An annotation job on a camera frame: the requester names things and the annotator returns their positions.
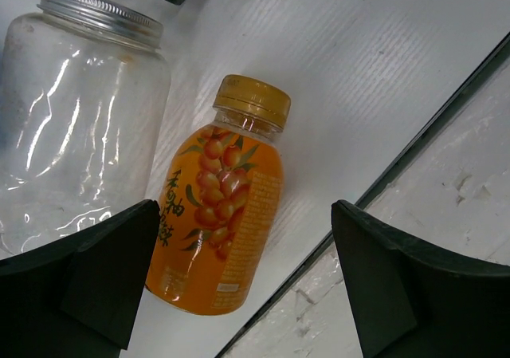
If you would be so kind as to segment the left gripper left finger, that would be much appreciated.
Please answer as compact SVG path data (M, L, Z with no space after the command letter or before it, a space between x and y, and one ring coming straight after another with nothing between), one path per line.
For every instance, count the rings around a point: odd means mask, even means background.
M128 348L159 232L143 200L1 261L3 357L117 357Z

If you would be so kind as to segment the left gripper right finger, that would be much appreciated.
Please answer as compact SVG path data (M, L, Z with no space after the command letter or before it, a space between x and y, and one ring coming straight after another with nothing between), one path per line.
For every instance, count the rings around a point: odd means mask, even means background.
M365 357L506 357L509 268L394 228L353 204L331 226Z

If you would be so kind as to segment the orange juice bottle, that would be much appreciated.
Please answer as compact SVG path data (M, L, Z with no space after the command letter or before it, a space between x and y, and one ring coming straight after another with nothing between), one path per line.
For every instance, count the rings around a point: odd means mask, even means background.
M214 120L187 138L167 172L146 279L151 293L201 316L243 305L282 196L274 143L290 107L272 85L223 79Z

